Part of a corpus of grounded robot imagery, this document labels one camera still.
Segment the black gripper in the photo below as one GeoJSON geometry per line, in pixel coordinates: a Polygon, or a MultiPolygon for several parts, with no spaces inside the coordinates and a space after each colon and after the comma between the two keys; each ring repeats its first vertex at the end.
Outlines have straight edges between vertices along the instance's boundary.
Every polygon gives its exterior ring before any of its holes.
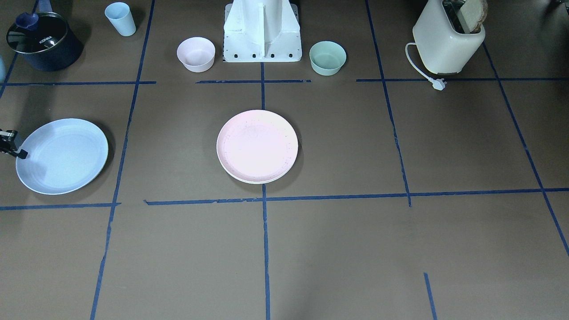
{"type": "Polygon", "coordinates": [[[0,130],[0,151],[6,154],[12,154],[16,158],[26,159],[28,152],[20,150],[20,144],[16,142],[18,138],[16,130],[0,130]]]}

